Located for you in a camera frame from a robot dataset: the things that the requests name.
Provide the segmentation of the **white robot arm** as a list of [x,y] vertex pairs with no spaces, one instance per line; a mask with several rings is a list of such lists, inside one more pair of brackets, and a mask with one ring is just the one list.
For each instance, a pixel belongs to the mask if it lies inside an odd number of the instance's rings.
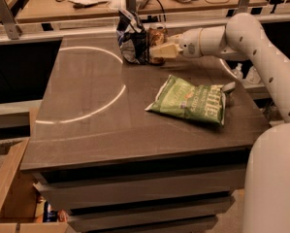
[[290,233],[290,59],[259,20],[239,13],[224,26],[191,29],[151,47],[152,57],[207,55],[247,58],[257,69],[283,122],[258,137],[246,166],[242,233]]

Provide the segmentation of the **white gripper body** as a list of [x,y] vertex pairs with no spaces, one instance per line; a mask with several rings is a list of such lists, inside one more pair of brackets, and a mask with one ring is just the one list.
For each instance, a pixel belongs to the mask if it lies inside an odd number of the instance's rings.
[[202,56],[200,47],[201,29],[190,29],[182,33],[178,38],[181,54],[188,58],[199,58]]

